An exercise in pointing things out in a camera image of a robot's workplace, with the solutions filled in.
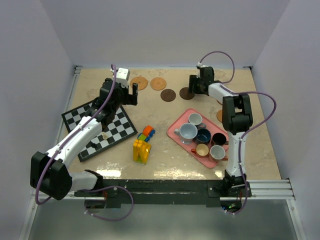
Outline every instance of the white cup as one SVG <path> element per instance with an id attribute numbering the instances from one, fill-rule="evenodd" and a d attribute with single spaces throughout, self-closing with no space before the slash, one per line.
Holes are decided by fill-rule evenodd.
<path id="1" fill-rule="evenodd" d="M 228 157 L 226 156 L 226 151 L 220 145 L 214 145 L 213 147 L 211 147 L 210 156 L 215 161 L 228 160 Z"/>
<path id="2" fill-rule="evenodd" d="M 199 113 L 191 113 L 188 122 L 195 125 L 198 129 L 205 129 L 207 125 L 202 123 L 202 116 Z"/>
<path id="3" fill-rule="evenodd" d="M 184 123 L 179 129 L 174 130 L 174 134 L 180 137 L 183 144 L 190 144 L 198 133 L 197 127 L 192 123 Z"/>

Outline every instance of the pink tray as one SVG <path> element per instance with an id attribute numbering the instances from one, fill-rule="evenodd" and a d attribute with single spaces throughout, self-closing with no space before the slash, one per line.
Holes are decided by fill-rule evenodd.
<path id="1" fill-rule="evenodd" d="M 206 129 L 208 129 L 211 133 L 211 138 L 213 136 L 213 134 L 216 133 L 222 133 L 226 136 L 226 139 L 228 140 L 228 135 L 225 131 L 223 131 L 220 127 L 218 127 L 217 125 L 215 125 L 214 123 L 212 123 L 211 121 L 209 121 L 205 116 L 203 116 L 200 112 L 197 112 L 196 110 L 194 110 L 193 108 L 189 108 L 187 109 L 167 130 L 167 134 L 170 138 L 172 138 L 177 144 L 179 144 L 181 147 L 183 147 L 185 150 L 187 150 L 188 153 L 190 153 L 192 156 L 194 156 L 196 159 L 199 160 L 200 163 L 202 163 L 203 165 L 205 165 L 207 168 L 214 168 L 218 163 L 216 161 L 214 161 L 210 155 L 208 156 L 204 156 L 204 157 L 200 157 L 197 156 L 195 153 L 191 152 L 191 149 L 195 149 L 197 144 L 195 144 L 194 142 L 190 143 L 190 144 L 183 144 L 180 141 L 179 136 L 175 135 L 174 131 L 175 129 L 179 129 L 180 126 L 184 123 L 188 122 L 188 118 L 190 114 L 193 113 L 197 113 L 200 114 L 202 116 L 202 122 L 204 124 L 206 124 Z M 209 149 L 212 147 L 211 142 L 208 144 Z M 224 145 L 223 146 L 224 150 L 227 151 L 229 149 L 229 145 Z"/>

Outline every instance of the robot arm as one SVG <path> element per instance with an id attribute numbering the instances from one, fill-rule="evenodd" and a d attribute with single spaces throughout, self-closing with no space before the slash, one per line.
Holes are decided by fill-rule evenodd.
<path id="1" fill-rule="evenodd" d="M 106 78 L 100 88 L 99 97 L 93 100 L 91 107 L 87 110 L 85 116 L 75 129 L 45 154 L 36 152 L 32 156 L 30 185 L 33 188 L 37 187 L 40 175 L 49 159 L 60 149 L 61 144 L 78 129 L 81 129 L 81 131 L 73 136 L 53 160 L 42 180 L 40 191 L 56 200 L 61 200 L 68 192 L 98 189 L 100 187 L 103 178 L 98 173 L 91 170 L 69 173 L 68 168 L 77 154 L 113 121 L 121 105 L 137 105 L 138 85 L 134 84 L 132 86 L 132 94 L 129 94 L 129 76 L 130 71 L 128 69 L 119 68 L 117 70 L 116 83 L 111 98 L 103 110 L 85 127 L 82 127 L 98 111 L 110 92 L 112 80 Z"/>
<path id="2" fill-rule="evenodd" d="M 189 92 L 204 94 L 217 99 L 222 103 L 222 125 L 229 137 L 229 158 L 225 170 L 224 182 L 226 188 L 241 188 L 244 186 L 239 165 L 239 153 L 241 154 L 242 171 L 245 174 L 245 136 L 239 151 L 240 137 L 253 124 L 250 98 L 247 94 L 233 94 L 220 81 L 215 81 L 214 69 L 210 66 L 198 64 L 198 75 L 190 75 Z"/>

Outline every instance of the black and white checkered board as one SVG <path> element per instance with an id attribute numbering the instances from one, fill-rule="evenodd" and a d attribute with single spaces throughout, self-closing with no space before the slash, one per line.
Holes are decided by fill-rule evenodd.
<path id="1" fill-rule="evenodd" d="M 62 114 L 63 122 L 69 133 L 80 123 L 91 104 L 92 101 L 87 102 Z M 104 140 L 101 133 L 93 138 L 78 154 L 80 162 L 88 160 L 138 133 L 122 106 L 115 113 L 113 122 L 107 126 L 104 132 L 108 135 L 108 139 Z"/>

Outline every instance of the coaster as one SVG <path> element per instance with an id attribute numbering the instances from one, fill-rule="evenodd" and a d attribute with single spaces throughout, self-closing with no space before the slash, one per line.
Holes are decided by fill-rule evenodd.
<path id="1" fill-rule="evenodd" d="M 132 78 L 130 86 L 132 87 L 133 84 L 138 84 L 138 90 L 143 90 L 148 86 L 148 80 L 143 76 L 136 76 Z"/>
<path id="2" fill-rule="evenodd" d="M 195 94 L 194 93 L 189 93 L 188 92 L 188 87 L 183 87 L 181 88 L 179 94 L 180 94 L 180 97 L 185 99 L 185 100 L 190 100 L 190 99 L 193 99 Z"/>
<path id="3" fill-rule="evenodd" d="M 216 113 L 216 118 L 218 119 L 218 121 L 220 123 L 222 123 L 222 110 L 219 110 L 217 113 Z"/>
<path id="4" fill-rule="evenodd" d="M 160 96 L 163 101 L 171 102 L 171 101 L 175 100 L 176 93 L 172 89 L 165 89 L 161 92 Z"/>
<path id="5" fill-rule="evenodd" d="M 154 90 L 162 90 L 167 86 L 167 82 L 162 77 L 155 77 L 151 80 L 150 86 Z"/>

